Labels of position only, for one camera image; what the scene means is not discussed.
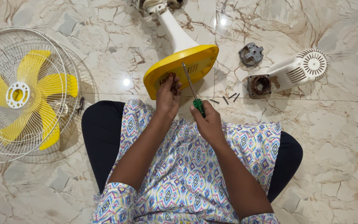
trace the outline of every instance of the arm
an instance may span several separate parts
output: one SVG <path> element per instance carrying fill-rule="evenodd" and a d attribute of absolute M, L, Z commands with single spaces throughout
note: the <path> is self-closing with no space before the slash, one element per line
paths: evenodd
<path fill-rule="evenodd" d="M 138 190 L 147 170 L 171 127 L 179 108 L 182 83 L 170 73 L 157 91 L 157 109 L 139 138 L 125 152 L 112 172 L 108 183 L 124 183 Z"/>
<path fill-rule="evenodd" d="M 231 204 L 240 220 L 245 217 L 273 213 L 262 187 L 237 158 L 227 143 L 221 127 L 220 114 L 204 100 L 205 119 L 193 106 L 190 107 L 198 131 L 214 150 Z"/>

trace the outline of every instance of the hand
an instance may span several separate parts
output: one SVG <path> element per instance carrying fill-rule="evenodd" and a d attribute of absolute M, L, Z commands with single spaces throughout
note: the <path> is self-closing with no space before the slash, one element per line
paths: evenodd
<path fill-rule="evenodd" d="M 176 117 L 179 109 L 179 97 L 182 94 L 182 83 L 179 82 L 179 77 L 175 73 L 169 73 L 168 76 L 162 80 L 160 88 L 157 90 L 157 108 L 156 114 L 161 117 L 170 119 L 171 121 Z"/>
<path fill-rule="evenodd" d="M 207 100 L 203 100 L 202 105 L 205 111 L 205 118 L 202 117 L 197 108 L 193 105 L 190 106 L 191 114 L 197 123 L 198 131 L 201 136 L 212 146 L 213 149 L 227 144 L 222 130 L 220 114 Z"/>

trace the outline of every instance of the fan stand pole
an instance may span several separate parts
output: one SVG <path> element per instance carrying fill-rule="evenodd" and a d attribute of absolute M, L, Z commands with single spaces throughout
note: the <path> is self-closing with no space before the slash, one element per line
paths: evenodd
<path fill-rule="evenodd" d="M 179 26 L 169 11 L 167 4 L 163 1 L 146 0 L 143 3 L 143 8 L 149 15 L 155 14 L 158 17 L 158 21 L 164 28 L 174 53 L 199 45 Z"/>

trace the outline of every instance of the person's left hand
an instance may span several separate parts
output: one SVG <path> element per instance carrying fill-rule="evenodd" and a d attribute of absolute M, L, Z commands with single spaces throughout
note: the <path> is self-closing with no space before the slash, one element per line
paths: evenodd
<path fill-rule="evenodd" d="M 157 106 L 156 114 L 158 116 L 166 117 L 171 121 L 176 117 L 179 109 L 179 97 L 182 94 L 182 83 L 179 82 L 179 77 L 175 73 L 169 73 L 168 76 L 162 80 L 160 88 L 157 90 Z"/>

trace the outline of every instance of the person's right hand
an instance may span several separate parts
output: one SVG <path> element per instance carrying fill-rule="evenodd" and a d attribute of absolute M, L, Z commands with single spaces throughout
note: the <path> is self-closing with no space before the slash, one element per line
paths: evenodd
<path fill-rule="evenodd" d="M 191 114 L 197 123 L 198 131 L 201 136 L 212 146 L 212 148 L 227 144 L 222 130 L 220 114 L 207 100 L 203 100 L 202 105 L 205 111 L 205 118 L 202 117 L 197 108 L 193 105 L 190 106 Z"/>

